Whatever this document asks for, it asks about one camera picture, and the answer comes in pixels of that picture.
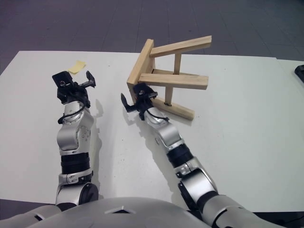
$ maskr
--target wooden plank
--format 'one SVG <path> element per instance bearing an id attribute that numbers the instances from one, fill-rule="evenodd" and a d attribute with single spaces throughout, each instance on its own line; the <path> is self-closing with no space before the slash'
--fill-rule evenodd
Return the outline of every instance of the wooden plank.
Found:
<path id="1" fill-rule="evenodd" d="M 167 86 L 165 89 L 165 104 L 166 105 L 171 106 L 172 96 L 173 96 L 173 87 Z"/>
<path id="2" fill-rule="evenodd" d="M 208 76 L 141 74 L 139 82 L 151 86 L 171 86 L 187 89 L 207 89 Z"/>
<path id="3" fill-rule="evenodd" d="M 180 67 L 181 67 L 181 53 L 175 54 L 174 59 L 174 75 L 178 75 L 180 73 Z M 165 104 L 168 106 L 171 106 L 172 102 L 172 96 L 173 96 L 173 87 L 167 86 L 165 90 Z"/>
<path id="4" fill-rule="evenodd" d="M 212 36 L 190 39 L 165 46 L 154 47 L 151 50 L 150 57 L 160 57 L 170 54 L 177 54 L 186 51 L 193 51 L 202 48 L 209 48 L 211 45 Z"/>
<path id="5" fill-rule="evenodd" d="M 180 68 L 181 67 L 181 53 L 175 54 L 175 59 L 174 59 L 174 75 L 178 75 L 180 73 Z"/>
<path id="6" fill-rule="evenodd" d="M 154 69 L 153 74 L 163 74 L 163 75 L 173 75 L 173 71 L 169 71 L 169 70 L 160 70 L 160 69 Z M 194 75 L 194 74 L 188 74 L 188 73 L 180 73 L 180 75 Z"/>
<path id="7" fill-rule="evenodd" d="M 155 68 L 155 59 L 149 57 L 153 47 L 154 41 L 152 39 L 147 39 L 127 80 L 127 85 L 134 103 L 136 100 L 133 92 L 133 86 L 138 83 L 141 73 L 151 73 Z"/>
<path id="8" fill-rule="evenodd" d="M 165 100 L 162 98 L 155 98 L 152 99 L 153 105 L 156 108 L 162 109 L 164 111 L 167 111 L 169 113 L 173 113 L 175 115 L 181 116 L 183 118 L 186 118 L 188 120 L 194 119 L 194 111 L 188 108 L 185 108 L 179 104 L 172 103 L 171 106 L 167 106 L 164 102 Z"/>

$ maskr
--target yellow sticky note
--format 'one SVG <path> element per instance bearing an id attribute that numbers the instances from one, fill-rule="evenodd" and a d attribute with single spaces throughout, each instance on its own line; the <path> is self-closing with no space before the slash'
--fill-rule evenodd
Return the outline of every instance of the yellow sticky note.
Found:
<path id="1" fill-rule="evenodd" d="M 71 72 L 72 74 L 77 74 L 82 68 L 85 67 L 85 65 L 86 65 L 85 62 L 77 60 L 76 64 L 71 68 L 69 68 L 68 71 Z"/>

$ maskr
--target gray floor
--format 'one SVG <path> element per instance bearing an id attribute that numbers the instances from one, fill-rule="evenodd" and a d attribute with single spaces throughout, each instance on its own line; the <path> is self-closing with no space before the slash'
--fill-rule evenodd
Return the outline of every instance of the gray floor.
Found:
<path id="1" fill-rule="evenodd" d="M 304 61 L 304 0 L 0 0 L 0 73 L 19 50 L 140 52 L 147 38 L 206 35 L 212 47 L 191 53 Z M 0 219 L 37 205 L 0 200 Z"/>

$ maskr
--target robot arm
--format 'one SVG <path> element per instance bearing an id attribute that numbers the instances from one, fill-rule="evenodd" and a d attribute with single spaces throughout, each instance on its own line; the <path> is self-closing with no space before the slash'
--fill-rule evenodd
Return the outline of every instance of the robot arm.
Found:
<path id="1" fill-rule="evenodd" d="M 135 85 L 133 90 L 136 103 L 128 105 L 121 94 L 122 103 L 127 112 L 137 110 L 140 119 L 153 130 L 156 142 L 164 148 L 176 176 L 180 179 L 178 187 L 190 210 L 199 210 L 203 221 L 214 228 L 281 227 L 260 219 L 231 198 L 219 195 L 214 181 L 199 160 L 191 154 L 177 128 L 153 107 L 151 99 L 157 93 L 145 83 Z"/>
<path id="2" fill-rule="evenodd" d="M 59 174 L 56 205 L 62 210 L 98 199 L 98 189 L 91 183 L 89 147 L 94 119 L 86 91 L 96 84 L 89 71 L 86 77 L 88 81 L 78 85 L 67 71 L 53 75 L 58 87 L 57 97 L 65 105 L 64 114 L 58 120 L 62 127 L 57 135 L 62 173 Z"/>

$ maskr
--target white tabletop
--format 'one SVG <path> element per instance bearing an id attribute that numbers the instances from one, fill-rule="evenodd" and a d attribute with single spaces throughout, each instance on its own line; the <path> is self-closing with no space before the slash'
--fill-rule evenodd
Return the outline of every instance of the white tabletop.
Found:
<path id="1" fill-rule="evenodd" d="M 136 53 L 21 51 L 0 76 L 0 198 L 54 203 L 60 156 L 57 119 L 64 106 L 51 76 L 76 60 L 73 76 L 89 88 L 94 182 L 105 198 L 138 196 L 186 208 L 171 164 L 123 92 Z M 174 57 L 156 59 L 172 70 Z M 173 102 L 194 109 L 190 122 L 168 114 L 217 184 L 251 211 L 303 211 L 304 88 L 291 69 L 304 62 L 269 57 L 184 55 L 181 72 L 209 76 L 206 91 L 174 89 Z M 164 88 L 154 87 L 164 97 Z"/>

